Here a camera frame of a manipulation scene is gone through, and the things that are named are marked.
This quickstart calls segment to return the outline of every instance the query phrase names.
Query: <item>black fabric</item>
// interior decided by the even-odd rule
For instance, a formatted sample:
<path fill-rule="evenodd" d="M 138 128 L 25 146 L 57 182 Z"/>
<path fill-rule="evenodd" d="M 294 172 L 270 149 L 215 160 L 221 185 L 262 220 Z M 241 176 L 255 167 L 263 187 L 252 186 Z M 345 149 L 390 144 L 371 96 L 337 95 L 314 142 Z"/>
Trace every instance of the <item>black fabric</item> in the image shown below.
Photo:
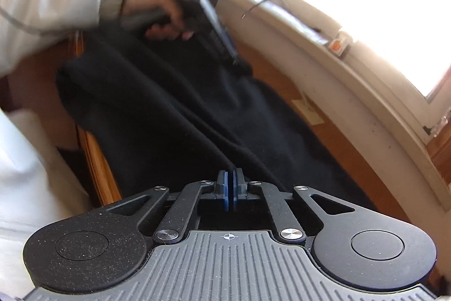
<path fill-rule="evenodd" d="M 96 137 L 124 196 L 172 191 L 241 167 L 291 191 L 308 185 L 373 209 L 308 126 L 243 60 L 209 38 L 145 42 L 103 26 L 58 75 L 69 114 Z"/>

